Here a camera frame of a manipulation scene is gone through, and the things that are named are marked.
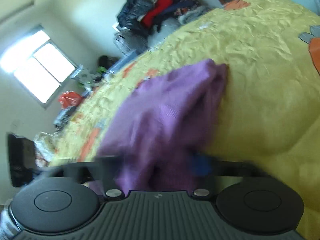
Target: red garment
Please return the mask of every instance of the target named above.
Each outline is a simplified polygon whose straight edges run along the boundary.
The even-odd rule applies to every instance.
[[[154,9],[147,12],[145,17],[142,19],[141,24],[150,29],[153,24],[153,18],[160,14],[163,10],[167,9],[170,5],[172,5],[172,0],[158,0]]]

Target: silver button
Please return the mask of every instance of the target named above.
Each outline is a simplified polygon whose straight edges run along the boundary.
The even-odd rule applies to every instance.
[[[193,192],[198,197],[206,197],[210,194],[210,191],[204,188],[198,188]]]
[[[108,197],[119,197],[119,196],[121,196],[121,194],[122,194],[122,191],[119,190],[119,189],[115,189],[115,188],[109,189],[109,190],[106,192],[106,195],[107,195]]]

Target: ribbed surface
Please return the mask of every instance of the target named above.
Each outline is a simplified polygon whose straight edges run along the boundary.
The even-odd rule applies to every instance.
[[[185,192],[132,192],[104,206],[98,217],[76,232],[36,236],[21,232],[15,240],[244,240],[302,239],[291,231],[279,236],[254,236],[231,227],[209,202],[195,201]]]

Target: window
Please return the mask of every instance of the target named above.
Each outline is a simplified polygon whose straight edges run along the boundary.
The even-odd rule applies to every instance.
[[[13,73],[42,104],[76,69],[42,30],[11,46],[0,66]]]

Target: yellow bedsheet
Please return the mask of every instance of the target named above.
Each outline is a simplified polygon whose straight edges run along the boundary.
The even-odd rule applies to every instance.
[[[78,158],[90,135],[83,160],[92,160],[117,108],[150,69],[164,74],[212,58],[229,73],[207,153],[253,161],[296,190],[305,203],[298,231],[319,239],[320,77],[298,35],[320,17],[289,0],[244,1],[250,6],[215,9],[181,27],[105,83],[72,117],[52,164]]]

